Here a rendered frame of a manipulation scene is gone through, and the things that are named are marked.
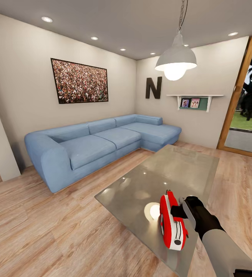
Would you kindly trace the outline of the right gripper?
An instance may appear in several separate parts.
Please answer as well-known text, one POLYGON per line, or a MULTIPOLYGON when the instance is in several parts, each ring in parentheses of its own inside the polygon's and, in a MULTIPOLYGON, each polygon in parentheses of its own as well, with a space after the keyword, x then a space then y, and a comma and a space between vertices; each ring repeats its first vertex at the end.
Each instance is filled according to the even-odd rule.
POLYGON ((185 216, 182 211, 181 211, 181 206, 172 206, 171 208, 171 214, 173 215, 173 217, 180 217, 180 218, 183 218, 183 219, 187 219, 188 217, 185 216))

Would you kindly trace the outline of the radio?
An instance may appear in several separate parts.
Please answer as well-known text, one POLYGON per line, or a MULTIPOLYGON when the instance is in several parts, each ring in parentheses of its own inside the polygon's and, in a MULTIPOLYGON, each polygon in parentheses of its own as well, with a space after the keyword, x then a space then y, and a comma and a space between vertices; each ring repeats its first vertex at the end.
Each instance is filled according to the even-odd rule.
POLYGON ((178 206, 172 191, 167 191, 160 200, 161 231, 164 244, 168 249, 182 250, 188 231, 185 229, 183 218, 173 217, 171 207, 178 206))

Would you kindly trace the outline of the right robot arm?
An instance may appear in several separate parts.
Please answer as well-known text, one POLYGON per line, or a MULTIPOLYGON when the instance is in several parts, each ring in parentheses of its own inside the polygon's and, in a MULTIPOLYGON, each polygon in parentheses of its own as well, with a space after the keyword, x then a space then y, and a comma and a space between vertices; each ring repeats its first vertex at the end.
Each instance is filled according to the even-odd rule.
POLYGON ((232 240, 196 196, 179 196, 173 217, 189 219, 206 249, 217 277, 252 277, 252 259, 232 240))

